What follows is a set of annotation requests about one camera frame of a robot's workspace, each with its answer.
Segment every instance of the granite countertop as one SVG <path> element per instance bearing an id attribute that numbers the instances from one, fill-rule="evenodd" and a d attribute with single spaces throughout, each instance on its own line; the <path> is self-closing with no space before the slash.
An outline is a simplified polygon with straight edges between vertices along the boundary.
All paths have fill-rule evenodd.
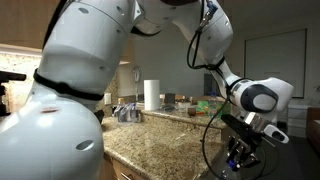
<path id="1" fill-rule="evenodd" d="M 174 110 L 172 112 L 166 112 L 164 110 L 141 110 L 142 114 L 157 116 L 161 118 L 171 119 L 175 121 L 190 123 L 199 126 L 207 126 L 210 121 L 210 117 L 207 115 L 196 115 L 196 116 L 189 116 L 186 112 L 181 112 L 179 110 Z M 220 119 L 216 118 L 212 121 L 210 127 L 217 128 L 217 129 L 224 129 L 227 125 Z"/>
<path id="2" fill-rule="evenodd" d="M 192 128 L 153 121 L 118 123 L 109 117 L 103 119 L 102 129 L 105 153 L 145 179 L 188 180 L 207 171 L 201 151 L 202 134 Z M 212 139 L 207 138 L 205 143 L 208 159 L 222 148 Z"/>

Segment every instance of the paper towel roll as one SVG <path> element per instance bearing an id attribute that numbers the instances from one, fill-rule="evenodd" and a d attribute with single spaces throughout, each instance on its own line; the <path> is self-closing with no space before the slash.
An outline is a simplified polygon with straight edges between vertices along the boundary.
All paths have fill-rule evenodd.
<path id="1" fill-rule="evenodd" d="M 160 81 L 144 80 L 144 109 L 156 110 L 160 108 Z"/>

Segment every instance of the cabinet door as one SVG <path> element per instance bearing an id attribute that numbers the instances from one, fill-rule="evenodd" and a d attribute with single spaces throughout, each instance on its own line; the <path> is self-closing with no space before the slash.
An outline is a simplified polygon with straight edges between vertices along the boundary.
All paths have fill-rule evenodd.
<path id="1" fill-rule="evenodd" d="M 145 180 L 137 173 L 133 172 L 128 167 L 121 164 L 119 161 L 113 159 L 113 168 L 116 174 L 116 178 L 119 180 Z"/>
<path id="2" fill-rule="evenodd" d="M 99 180 L 113 180 L 115 179 L 115 172 L 110 156 L 104 155 L 103 161 L 100 166 Z"/>

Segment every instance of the wooden cabinet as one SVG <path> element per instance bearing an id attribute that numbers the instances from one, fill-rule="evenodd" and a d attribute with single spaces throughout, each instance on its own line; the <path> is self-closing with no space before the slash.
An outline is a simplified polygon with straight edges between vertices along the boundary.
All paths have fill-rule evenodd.
<path id="1" fill-rule="evenodd" d="M 59 0 L 1 0 L 0 44 L 42 48 Z"/>
<path id="2" fill-rule="evenodd" d="M 104 155 L 104 161 L 100 168 L 99 180 L 145 180 L 119 161 Z"/>

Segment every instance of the wall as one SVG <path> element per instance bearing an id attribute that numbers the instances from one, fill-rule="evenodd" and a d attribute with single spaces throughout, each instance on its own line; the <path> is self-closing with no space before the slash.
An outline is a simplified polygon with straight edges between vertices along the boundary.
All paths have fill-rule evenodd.
<path id="1" fill-rule="evenodd" d="M 10 81 L 4 83 L 6 87 L 6 99 L 7 111 L 15 112 L 19 110 L 25 103 L 29 91 L 33 83 L 34 70 L 39 66 L 40 56 L 26 56 L 26 55 L 13 55 L 0 53 L 0 70 L 9 71 L 15 73 L 22 73 L 27 75 L 25 81 Z M 112 104 L 118 102 L 118 83 L 117 75 L 107 87 L 106 93 L 111 93 Z M 103 100 L 99 101 L 96 106 L 96 110 L 103 110 L 105 116 L 111 116 L 111 106 L 104 105 Z"/>
<path id="2" fill-rule="evenodd" d="M 132 76 L 135 65 L 141 67 L 140 94 L 143 93 L 143 80 L 159 79 L 160 93 L 203 95 L 204 71 L 189 69 L 186 61 L 188 43 L 175 25 L 168 26 L 156 36 L 132 36 L 131 40 L 134 60 L 119 67 L 119 96 L 135 94 Z"/>
<path id="3" fill-rule="evenodd" d="M 320 84 L 319 1 L 248 0 L 241 3 L 229 1 L 229 4 L 226 1 L 225 6 L 232 12 L 234 29 L 234 40 L 226 52 L 226 58 L 231 63 L 231 70 L 241 76 L 244 76 L 246 39 L 308 29 L 304 99 L 293 99 L 291 104 L 319 104 L 320 94 L 315 91 Z"/>

